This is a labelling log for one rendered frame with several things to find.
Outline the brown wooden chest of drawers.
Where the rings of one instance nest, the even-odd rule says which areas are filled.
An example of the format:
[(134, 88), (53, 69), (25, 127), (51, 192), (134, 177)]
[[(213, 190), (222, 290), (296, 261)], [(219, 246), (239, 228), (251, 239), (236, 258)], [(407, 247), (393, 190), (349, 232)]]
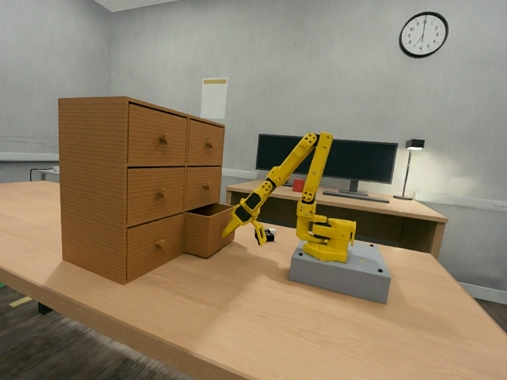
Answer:
[[(129, 104), (185, 118), (185, 163), (127, 163)], [(125, 285), (185, 254), (185, 211), (220, 202), (225, 125), (127, 96), (58, 98), (62, 260)], [(221, 163), (187, 163), (190, 119), (221, 127)], [(127, 224), (127, 167), (184, 171), (183, 210)], [(187, 166), (218, 166), (219, 199), (185, 209)], [(180, 213), (181, 253), (126, 280), (126, 228)]]

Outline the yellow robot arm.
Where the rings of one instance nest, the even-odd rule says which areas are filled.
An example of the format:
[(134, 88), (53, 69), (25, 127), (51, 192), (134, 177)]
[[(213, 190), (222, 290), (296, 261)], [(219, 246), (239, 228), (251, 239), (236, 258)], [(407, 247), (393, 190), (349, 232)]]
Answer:
[[(331, 218), (327, 222), (327, 217), (315, 215), (314, 212), (314, 210), (316, 211), (315, 197), (332, 140), (332, 134), (324, 132), (320, 132), (320, 134), (307, 133), (282, 165), (273, 167), (266, 175), (268, 177), (266, 181), (257, 190), (252, 191), (243, 204), (251, 212), (260, 208), (277, 186), (283, 186), (293, 171), (316, 147), (304, 185), (302, 199), (297, 204), (296, 236), (301, 241), (308, 241), (303, 245), (304, 253), (314, 256), (320, 261), (346, 263), (348, 245), (349, 242), (352, 242), (350, 233), (353, 232), (354, 222)], [(312, 227), (312, 234), (314, 235), (309, 233), (310, 221), (314, 222)]]

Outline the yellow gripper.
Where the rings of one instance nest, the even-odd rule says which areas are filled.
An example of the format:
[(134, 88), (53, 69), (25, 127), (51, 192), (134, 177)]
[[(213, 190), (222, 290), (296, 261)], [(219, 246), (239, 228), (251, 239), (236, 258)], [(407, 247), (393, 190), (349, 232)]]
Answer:
[(245, 226), (251, 222), (251, 224), (255, 227), (255, 238), (258, 241), (258, 245), (262, 246), (267, 241), (267, 238), (265, 236), (263, 224), (256, 221), (256, 218), (260, 214), (260, 208), (258, 208), (254, 212), (251, 212), (243, 204), (244, 201), (245, 199), (242, 198), (240, 200), (240, 204), (236, 205), (233, 208), (233, 211), (231, 212), (233, 218), (231, 222), (228, 224), (228, 226), (224, 229), (224, 232), (222, 233), (222, 238), (225, 238), (230, 233), (235, 231), (240, 225)]

